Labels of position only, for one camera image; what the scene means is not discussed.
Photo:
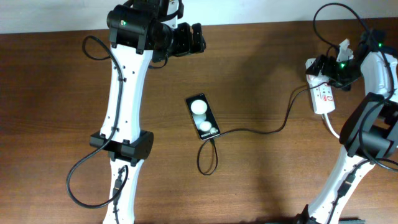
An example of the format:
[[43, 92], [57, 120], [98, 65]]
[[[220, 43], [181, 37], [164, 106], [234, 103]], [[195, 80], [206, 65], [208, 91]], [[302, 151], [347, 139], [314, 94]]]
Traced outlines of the black Galaxy smartphone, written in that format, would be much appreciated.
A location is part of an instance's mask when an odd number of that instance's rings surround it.
[[210, 104], [204, 93], [185, 99], [198, 137], [204, 141], [221, 134]]

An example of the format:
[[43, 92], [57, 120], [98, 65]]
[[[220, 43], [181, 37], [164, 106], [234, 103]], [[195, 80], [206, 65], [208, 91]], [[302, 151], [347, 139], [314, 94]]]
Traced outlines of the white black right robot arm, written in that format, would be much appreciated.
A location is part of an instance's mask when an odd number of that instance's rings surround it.
[[307, 60], [306, 76], [317, 114], [334, 110], [332, 88], [364, 79], [365, 97], [343, 125], [338, 160], [322, 191], [296, 215], [295, 223], [339, 223], [349, 198], [375, 166], [385, 167], [397, 148], [397, 52], [383, 45], [385, 33], [367, 30], [358, 48], [349, 40], [338, 55]]

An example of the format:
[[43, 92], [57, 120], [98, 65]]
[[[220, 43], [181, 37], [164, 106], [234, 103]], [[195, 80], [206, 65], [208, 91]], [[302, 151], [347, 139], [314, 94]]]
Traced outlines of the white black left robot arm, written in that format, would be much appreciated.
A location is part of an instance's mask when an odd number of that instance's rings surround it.
[[199, 23], [179, 24], [181, 1], [127, 1], [109, 12], [107, 25], [112, 59], [108, 109], [90, 145], [109, 152], [111, 190], [104, 223], [134, 223], [137, 180], [149, 157], [154, 135], [140, 128], [144, 80], [151, 62], [202, 53]]

